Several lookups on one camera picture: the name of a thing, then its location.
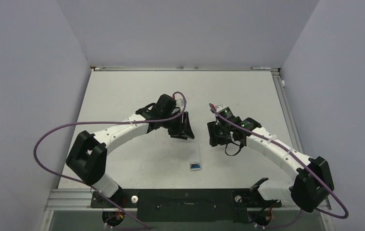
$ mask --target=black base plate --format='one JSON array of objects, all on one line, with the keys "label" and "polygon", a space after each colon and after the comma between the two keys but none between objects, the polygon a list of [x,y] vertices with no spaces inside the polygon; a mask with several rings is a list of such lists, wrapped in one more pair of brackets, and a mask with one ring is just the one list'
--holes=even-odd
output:
[{"label": "black base plate", "polygon": [[[112,197],[123,208],[138,208],[137,218],[145,222],[206,222],[232,220],[249,222],[247,208],[261,208],[265,201],[254,200],[249,189],[121,189]],[[138,196],[138,203],[131,197]],[[241,195],[242,202],[235,202]],[[97,192],[93,193],[90,207],[113,208]]]}]

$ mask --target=gray floor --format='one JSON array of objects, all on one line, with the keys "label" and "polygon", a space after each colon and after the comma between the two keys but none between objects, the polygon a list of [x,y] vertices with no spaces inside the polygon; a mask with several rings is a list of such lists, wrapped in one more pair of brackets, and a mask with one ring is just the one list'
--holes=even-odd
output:
[{"label": "gray floor", "polygon": [[[298,211],[274,211],[274,220],[271,225],[281,225],[292,221]],[[250,224],[233,223],[232,221],[217,222],[150,222],[154,231],[249,231],[254,230]],[[119,227],[139,227],[135,221],[126,218]],[[103,228],[100,211],[55,211],[50,231],[106,231]],[[294,225],[275,229],[277,231],[309,230],[323,231],[324,225],[318,212],[303,213],[301,219]]]}]

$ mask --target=wall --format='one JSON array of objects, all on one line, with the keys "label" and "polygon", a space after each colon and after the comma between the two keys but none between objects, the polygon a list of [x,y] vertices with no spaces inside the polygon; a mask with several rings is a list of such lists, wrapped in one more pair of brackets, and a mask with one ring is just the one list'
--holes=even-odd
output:
[{"label": "wall", "polygon": [[337,230],[365,230],[365,1],[320,0],[282,76],[305,152],[329,161],[350,210]]},{"label": "wall", "polygon": [[57,0],[95,66],[281,67],[318,0]]},{"label": "wall", "polygon": [[[54,0],[0,1],[0,231],[38,230],[56,178],[32,149],[46,131],[75,121],[90,68]],[[69,129],[40,148],[63,168]]]}]

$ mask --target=white tabletop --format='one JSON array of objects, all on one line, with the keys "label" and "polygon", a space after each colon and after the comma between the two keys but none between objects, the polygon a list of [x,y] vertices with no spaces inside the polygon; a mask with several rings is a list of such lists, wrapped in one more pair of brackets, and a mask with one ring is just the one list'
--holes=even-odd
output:
[{"label": "white tabletop", "polygon": [[[122,121],[137,109],[174,91],[185,94],[194,140],[178,140],[160,128],[137,137],[107,157],[106,172],[123,188],[249,188],[263,177],[289,180],[262,154],[244,148],[226,156],[224,146],[211,147],[206,124],[215,120],[208,103],[229,106],[242,119],[260,122],[291,145],[289,131],[270,72],[222,71],[104,71],[92,72],[78,121]],[[108,125],[77,126],[92,133]],[[190,171],[189,156],[200,152],[202,170]],[[67,166],[63,174],[77,178]],[[88,188],[61,179],[59,187]]]}]

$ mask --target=table surface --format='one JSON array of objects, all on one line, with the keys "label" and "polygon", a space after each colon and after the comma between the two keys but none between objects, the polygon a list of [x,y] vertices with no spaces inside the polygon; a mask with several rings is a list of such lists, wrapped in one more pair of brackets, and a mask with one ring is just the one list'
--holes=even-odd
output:
[{"label": "table surface", "polygon": [[[229,106],[242,119],[260,122],[291,145],[289,131],[270,72],[267,71],[104,71],[92,72],[78,121],[122,121],[161,94],[185,94],[194,140],[171,139],[166,129],[134,138],[107,157],[106,172],[123,188],[249,188],[263,177],[290,180],[255,150],[244,148],[227,156],[224,146],[211,147],[206,123],[215,120],[208,103]],[[95,132],[108,125],[77,126]],[[189,157],[200,152],[202,170],[190,171]],[[77,178],[67,166],[63,174]],[[88,188],[61,179],[59,187]]]}]

